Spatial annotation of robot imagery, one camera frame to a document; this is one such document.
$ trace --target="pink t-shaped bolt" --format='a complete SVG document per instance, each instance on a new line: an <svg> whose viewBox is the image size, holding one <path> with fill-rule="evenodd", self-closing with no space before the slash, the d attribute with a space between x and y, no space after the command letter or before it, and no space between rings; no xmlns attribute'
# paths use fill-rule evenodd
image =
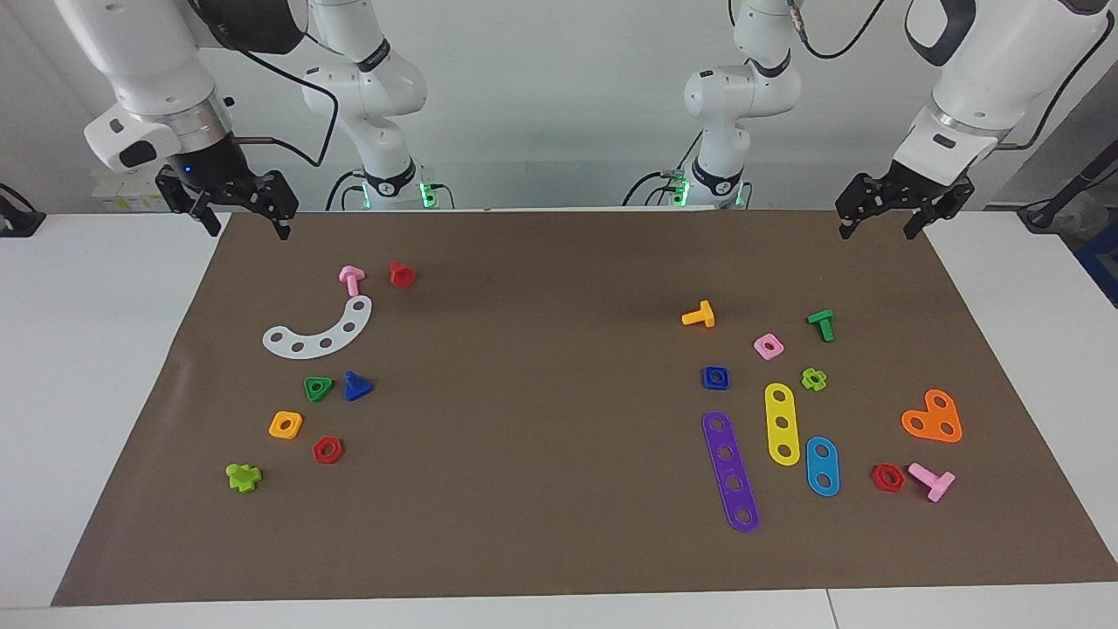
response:
<svg viewBox="0 0 1118 629"><path fill-rule="evenodd" d="M947 494L947 488L955 483L954 474L944 473L944 476L936 476L920 464L912 464L909 466L909 474L915 476L920 483L928 486L930 489L930 492L928 492L928 499L932 503L938 503L939 499L944 497L944 494Z"/></svg>
<svg viewBox="0 0 1118 629"><path fill-rule="evenodd" d="M345 289L349 290L350 296L360 294L357 289L357 283L363 278L364 270L357 266L342 266L342 271L338 274L338 280L345 284Z"/></svg>

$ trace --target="green triangular nut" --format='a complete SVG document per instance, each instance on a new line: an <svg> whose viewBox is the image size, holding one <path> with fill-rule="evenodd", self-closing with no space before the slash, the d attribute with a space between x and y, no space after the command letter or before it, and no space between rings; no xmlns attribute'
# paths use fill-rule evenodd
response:
<svg viewBox="0 0 1118 629"><path fill-rule="evenodd" d="M331 379L306 379L303 381L303 391L306 393L306 399L312 403L322 402L322 399L333 388L334 381Z"/></svg>

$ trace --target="green led light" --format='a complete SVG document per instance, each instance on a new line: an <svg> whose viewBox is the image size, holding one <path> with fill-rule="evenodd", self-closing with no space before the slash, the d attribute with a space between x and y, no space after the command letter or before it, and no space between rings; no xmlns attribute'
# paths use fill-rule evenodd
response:
<svg viewBox="0 0 1118 629"><path fill-rule="evenodd" d="M688 194L691 192L691 182L686 179L680 181L680 187L676 188L675 194L672 197L672 202L678 207L683 207L688 204Z"/></svg>

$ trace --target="cable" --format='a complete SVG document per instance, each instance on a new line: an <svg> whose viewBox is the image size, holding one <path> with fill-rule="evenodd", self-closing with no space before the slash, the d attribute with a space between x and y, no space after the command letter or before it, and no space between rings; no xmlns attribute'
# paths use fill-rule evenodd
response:
<svg viewBox="0 0 1118 629"><path fill-rule="evenodd" d="M667 177L665 177L663 172L650 172L650 173L645 174L645 175L644 175L644 177L642 177L642 178L641 178L639 180L637 180L637 182L636 182L636 183L633 183L633 187L632 187L632 188L629 188L629 191L628 191L628 193L627 193L627 194L625 194L625 200L623 200L623 201L622 201L622 204L623 204L623 206L626 206L626 204L628 204L628 201L629 201L629 199L632 199L632 198L633 198L633 194L635 194L635 193L636 193L636 191L637 191L637 190L638 190L638 189L641 188L641 185L644 185L644 183L645 183L646 181L650 181L650 180L652 180L652 179L655 179L656 177L662 177L662 178L664 178L664 179L667 179Z"/></svg>
<svg viewBox="0 0 1118 629"><path fill-rule="evenodd" d="M858 29L858 34L855 34L854 38L850 40L850 44L843 46L842 49L839 50L837 53L830 53L830 54L819 53L812 46L812 42L808 41L807 29L804 26L804 18L800 15L799 7L796 6L796 0L788 0L788 12L792 15L792 26L793 28L796 29L796 32L799 35L799 40L804 42L804 47L807 48L807 51L817 58L824 60L831 60L831 59L837 59L839 57L845 55L851 50L851 48L854 47L855 44L858 44L858 40L861 39L863 35L865 35L865 30L870 28L871 23L873 23L874 18L878 17L878 11L881 10L881 7L884 6L884 3L885 0L878 0L878 3L873 7L873 10L870 11L870 17L865 18L865 21L862 22L862 28Z"/></svg>
<svg viewBox="0 0 1118 629"><path fill-rule="evenodd" d="M664 185L663 188L656 188L655 190L648 192L648 198L644 199L644 204L651 203L652 197L656 196L656 192L660 192L661 200L656 201L656 204L659 206L663 201L664 194L666 192L674 192L674 191L675 191L675 185Z"/></svg>
<svg viewBox="0 0 1118 629"><path fill-rule="evenodd" d="M345 191L342 192L342 211L345 211L345 194L353 191L364 192L364 188L362 185L350 185L349 188L345 188Z"/></svg>
<svg viewBox="0 0 1118 629"><path fill-rule="evenodd" d="M746 185L749 185L749 196L746 197L746 209L749 209L749 202L754 200L754 182L746 181L745 183L741 184L742 188L745 188Z"/></svg>
<svg viewBox="0 0 1118 629"><path fill-rule="evenodd" d="M12 198L15 198L19 202L26 204L27 208L30 209L32 212L34 211L38 211L37 209L35 209L35 206L31 204L31 201L27 200L27 197L25 197L23 194L19 193L19 191L16 190L15 188L12 188L11 185L8 185L6 183L0 183L0 190L3 190L6 192L8 192L9 194L11 194Z"/></svg>
<svg viewBox="0 0 1118 629"><path fill-rule="evenodd" d="M683 158L682 158L682 159L680 159L680 163L678 163L678 164L675 165L675 170L682 170L682 169L683 169L683 164L684 164L684 163L686 163L686 161L688 161L688 158L689 158L689 156L691 156L691 151L695 150L695 146L697 146L697 145L699 145L699 140L700 140L700 139L702 139L702 131L700 131L700 132L699 132L699 133L698 133L698 134L695 135L695 139L694 139L694 141L692 141L692 142L691 142L691 145L690 145L690 146L688 146L688 152L683 153ZM664 193L663 193L663 192L661 192L661 194L660 194L660 198L659 198L659 199L656 199L656 204L660 204L660 203L662 203L662 202L664 202Z"/></svg>
<svg viewBox="0 0 1118 629"><path fill-rule="evenodd" d="M349 172L342 174L334 181L334 187L330 189L330 196L326 197L326 207L323 211L330 211L330 206L334 204L334 196L338 193L338 189L342 187L342 183L350 177L360 177L359 171L350 170Z"/></svg>
<svg viewBox="0 0 1118 629"><path fill-rule="evenodd" d="M1041 133L1044 132L1044 126L1048 125L1049 117L1052 116L1052 111L1055 109L1057 103L1059 103L1060 97L1063 96L1064 89L1067 89L1068 86L1071 85L1071 82L1074 80L1076 75L1079 74L1079 70L1083 69L1083 66L1087 65L1087 61L1091 60L1091 57L1095 56L1095 53L1097 53L1099 48L1102 47L1106 40L1110 37L1110 34L1114 31L1114 29L1115 29L1115 15L1112 11L1107 11L1107 28L1102 31L1102 37L1099 37L1099 40L1095 42L1095 46L1091 46L1091 49L1087 51L1087 55L1084 55L1083 58L1080 59L1078 64L1076 64L1076 67L1071 68L1071 72L1068 74L1068 77L1064 78L1063 83L1060 84L1060 88L1057 89L1055 94L1052 95L1052 101L1049 103L1048 108L1044 109L1044 115L1041 116L1041 121L1036 125L1036 131L1033 132L1033 136L1030 137L1029 141L1025 142L1024 144L998 144L997 146L994 147L995 151L1027 151L1029 149L1033 147L1033 144L1035 144L1036 140L1040 139Z"/></svg>
<svg viewBox="0 0 1118 629"><path fill-rule="evenodd" d="M295 153L296 155L303 158L307 163L310 163L314 168L319 168L320 165L322 165L322 161L326 156L326 151L330 149L330 140L334 135L334 126L338 124L338 113L339 113L339 109L341 109L341 103L338 102L338 96L335 96L333 92L331 92L330 89L326 89L325 87L321 87L321 86L315 85L315 84L313 84L313 83L311 83L309 80L304 80L304 79L295 76L294 74L291 74L287 70L278 68L278 67L269 64L268 61L265 61L264 59L257 57L256 55L249 53L244 47L241 47L240 45L238 45L236 41L229 39L229 37L226 35L226 31L225 31L225 25L221 25L221 23L214 25L214 23L210 23L210 21L208 19L206 19L205 12L201 10L201 7L198 6L198 0L187 0L187 1L190 4L190 8L193 9L195 13L203 22L206 22L207 26L210 27L210 30L214 32L214 37L218 40L219 44L221 44L226 48L229 48L231 50L236 50L236 51L240 53L241 55L245 56L245 58L249 59L250 61L255 63L256 65L258 65L258 66L260 66L260 67L263 67L265 69L272 70L275 74L278 74L280 76L286 78L287 80L291 80L293 83L297 83L297 84L302 85L303 87L306 87L307 89L314 89L315 92L324 94L328 98L330 98L330 101L334 104L334 111L330 115L330 125L326 127L326 136L322 140L322 150L319 152L319 159L313 160L313 159L311 159L310 155L307 155L306 153L304 153L300 149L295 147L294 145L292 145L292 144L287 143L287 142L284 142L283 140L278 140L278 139L272 137L272 136L254 137L253 140L255 140L255 141L254 142L249 142L249 143L253 143L253 144L275 144L277 146L282 146L284 149L287 149L288 151L291 151L291 152Z"/></svg>

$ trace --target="red hexagonal nut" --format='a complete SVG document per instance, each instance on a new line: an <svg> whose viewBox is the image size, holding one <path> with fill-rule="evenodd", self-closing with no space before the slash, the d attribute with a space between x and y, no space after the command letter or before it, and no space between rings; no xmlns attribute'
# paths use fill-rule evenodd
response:
<svg viewBox="0 0 1118 629"><path fill-rule="evenodd" d="M324 465L331 466L338 463L338 459L342 458L345 454L345 448L342 446L342 440L337 437L323 437L314 445L311 449L314 452L314 460Z"/></svg>
<svg viewBox="0 0 1118 629"><path fill-rule="evenodd" d="M873 468L873 484L882 492L897 494L904 488L904 475L892 464L881 464Z"/></svg>
<svg viewBox="0 0 1118 629"><path fill-rule="evenodd" d="M388 277L398 288L406 288L416 283L416 271L402 261L394 261L388 267Z"/></svg>

